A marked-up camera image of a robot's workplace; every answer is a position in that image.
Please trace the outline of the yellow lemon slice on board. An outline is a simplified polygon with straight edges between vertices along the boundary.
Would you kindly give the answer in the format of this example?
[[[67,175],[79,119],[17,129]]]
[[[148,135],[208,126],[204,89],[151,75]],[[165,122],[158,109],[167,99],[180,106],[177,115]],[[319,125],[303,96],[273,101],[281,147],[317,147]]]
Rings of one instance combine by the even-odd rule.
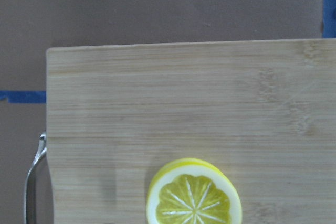
[[[181,158],[153,176],[146,218],[148,223],[241,223],[243,214],[237,190],[217,167]]]

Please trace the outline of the bamboo cutting board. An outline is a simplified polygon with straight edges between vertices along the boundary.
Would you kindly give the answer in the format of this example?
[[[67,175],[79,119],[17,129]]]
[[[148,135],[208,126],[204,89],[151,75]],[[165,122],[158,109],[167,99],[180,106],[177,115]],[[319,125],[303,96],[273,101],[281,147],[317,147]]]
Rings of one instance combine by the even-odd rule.
[[[335,223],[335,40],[47,51],[55,223],[146,223],[183,157],[228,177],[243,223]]]

